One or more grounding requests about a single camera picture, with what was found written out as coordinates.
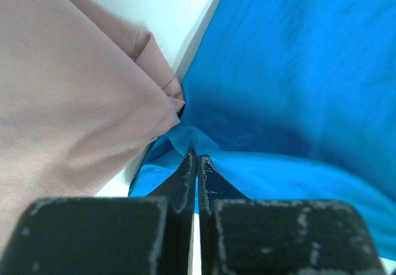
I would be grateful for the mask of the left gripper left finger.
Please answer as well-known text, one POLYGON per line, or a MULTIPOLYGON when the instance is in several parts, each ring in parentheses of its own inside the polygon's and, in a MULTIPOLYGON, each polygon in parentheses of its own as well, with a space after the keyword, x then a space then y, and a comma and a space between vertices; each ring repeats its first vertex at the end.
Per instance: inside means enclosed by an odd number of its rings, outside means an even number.
POLYGON ((150 197, 168 198, 159 274, 188 274, 194 228, 196 154, 189 150, 176 171, 150 197))

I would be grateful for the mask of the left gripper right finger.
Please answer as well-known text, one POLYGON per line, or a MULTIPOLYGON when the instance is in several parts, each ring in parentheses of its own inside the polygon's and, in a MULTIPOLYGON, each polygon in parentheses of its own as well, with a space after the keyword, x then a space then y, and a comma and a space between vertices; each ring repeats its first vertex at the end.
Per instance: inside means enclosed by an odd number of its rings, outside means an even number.
POLYGON ((200 257, 202 274, 210 274, 215 242, 212 210, 218 199, 247 199, 214 166, 209 156, 197 157, 200 257))

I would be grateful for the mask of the blue t shirt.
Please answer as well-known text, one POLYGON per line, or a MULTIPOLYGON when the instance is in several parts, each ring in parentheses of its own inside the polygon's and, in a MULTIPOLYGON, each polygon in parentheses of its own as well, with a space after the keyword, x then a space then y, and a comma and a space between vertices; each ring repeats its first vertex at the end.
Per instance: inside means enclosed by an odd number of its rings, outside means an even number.
POLYGON ((183 91, 129 196, 194 149, 249 198, 351 204, 395 259, 395 0, 220 0, 183 91))

